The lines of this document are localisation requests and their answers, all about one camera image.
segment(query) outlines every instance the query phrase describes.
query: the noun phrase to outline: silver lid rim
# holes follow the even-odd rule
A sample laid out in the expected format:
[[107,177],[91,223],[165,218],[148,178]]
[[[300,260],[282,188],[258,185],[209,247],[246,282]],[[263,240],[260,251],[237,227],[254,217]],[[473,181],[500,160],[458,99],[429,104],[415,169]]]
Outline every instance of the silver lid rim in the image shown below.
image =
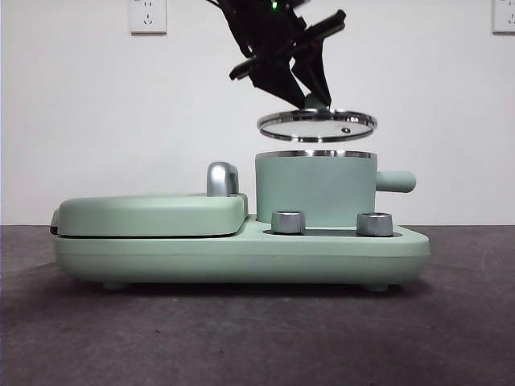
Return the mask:
[[[295,121],[342,121],[352,122],[354,124],[363,125],[368,127],[368,130],[364,133],[353,134],[353,135],[335,135],[328,137],[320,136],[296,136],[274,133],[266,128],[272,125],[277,125],[285,122]],[[257,121],[257,128],[260,133],[266,137],[279,139],[282,141],[289,142],[310,142],[310,143],[322,143],[322,142],[344,142],[353,141],[360,138],[368,137],[372,135],[377,129],[377,119],[363,113],[357,113],[354,111],[338,110],[338,109],[300,109],[294,111],[288,111],[284,113],[274,113],[267,115]]]

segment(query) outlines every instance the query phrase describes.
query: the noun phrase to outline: wall socket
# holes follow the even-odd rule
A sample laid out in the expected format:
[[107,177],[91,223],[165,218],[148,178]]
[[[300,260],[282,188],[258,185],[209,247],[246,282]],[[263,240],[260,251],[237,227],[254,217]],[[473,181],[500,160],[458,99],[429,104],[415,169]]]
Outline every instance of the wall socket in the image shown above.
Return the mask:
[[515,34],[515,0],[493,0],[493,33]]
[[128,0],[129,29],[133,35],[167,33],[167,0]]

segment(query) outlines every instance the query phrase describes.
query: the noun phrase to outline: gray table surface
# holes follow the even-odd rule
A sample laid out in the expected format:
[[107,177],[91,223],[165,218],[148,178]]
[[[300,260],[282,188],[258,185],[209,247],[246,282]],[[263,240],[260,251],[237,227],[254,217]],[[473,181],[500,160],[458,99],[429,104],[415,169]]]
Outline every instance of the gray table surface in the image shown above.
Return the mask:
[[422,277],[135,285],[60,271],[46,227],[2,227],[2,385],[515,385],[515,227],[410,227]]

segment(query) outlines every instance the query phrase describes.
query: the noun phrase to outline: pot handle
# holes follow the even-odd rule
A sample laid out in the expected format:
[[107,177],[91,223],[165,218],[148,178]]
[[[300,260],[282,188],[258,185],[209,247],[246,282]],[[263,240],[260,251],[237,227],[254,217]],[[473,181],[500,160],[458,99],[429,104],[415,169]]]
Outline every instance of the pot handle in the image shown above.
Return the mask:
[[378,171],[376,175],[377,191],[410,193],[416,185],[417,179],[409,171]]

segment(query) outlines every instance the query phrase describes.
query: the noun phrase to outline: glass lid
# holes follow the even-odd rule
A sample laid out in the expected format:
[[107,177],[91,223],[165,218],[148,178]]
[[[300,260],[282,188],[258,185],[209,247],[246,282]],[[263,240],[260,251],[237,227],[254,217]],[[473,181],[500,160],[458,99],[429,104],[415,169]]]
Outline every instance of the glass lid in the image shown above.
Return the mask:
[[376,130],[377,120],[353,111],[302,109],[263,117],[257,128],[283,141],[343,142],[368,137]]

